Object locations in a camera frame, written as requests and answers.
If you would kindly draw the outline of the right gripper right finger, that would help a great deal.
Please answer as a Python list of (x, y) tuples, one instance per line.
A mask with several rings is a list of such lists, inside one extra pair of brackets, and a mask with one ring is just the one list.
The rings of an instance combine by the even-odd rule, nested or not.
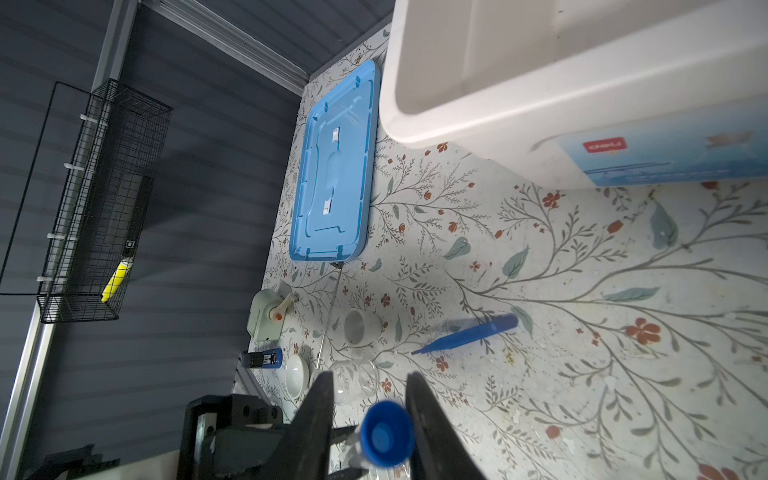
[(412, 479), (485, 479), (419, 372), (407, 377), (405, 406), (415, 439)]

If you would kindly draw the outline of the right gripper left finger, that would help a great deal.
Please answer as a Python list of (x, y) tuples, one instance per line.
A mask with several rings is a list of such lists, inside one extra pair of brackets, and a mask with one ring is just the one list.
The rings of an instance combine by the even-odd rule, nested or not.
[(334, 384), (317, 376), (293, 422), (255, 479), (326, 479), (333, 429)]

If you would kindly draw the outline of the blue plastic tweezers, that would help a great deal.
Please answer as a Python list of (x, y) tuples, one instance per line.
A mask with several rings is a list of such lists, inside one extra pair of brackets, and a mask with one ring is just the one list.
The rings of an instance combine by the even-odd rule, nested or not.
[(445, 350), (453, 350), (489, 337), (512, 330), (518, 326), (519, 319), (515, 315), (494, 318), (484, 324), (459, 330), (440, 337), (424, 347), (412, 352), (412, 355), (427, 354)]

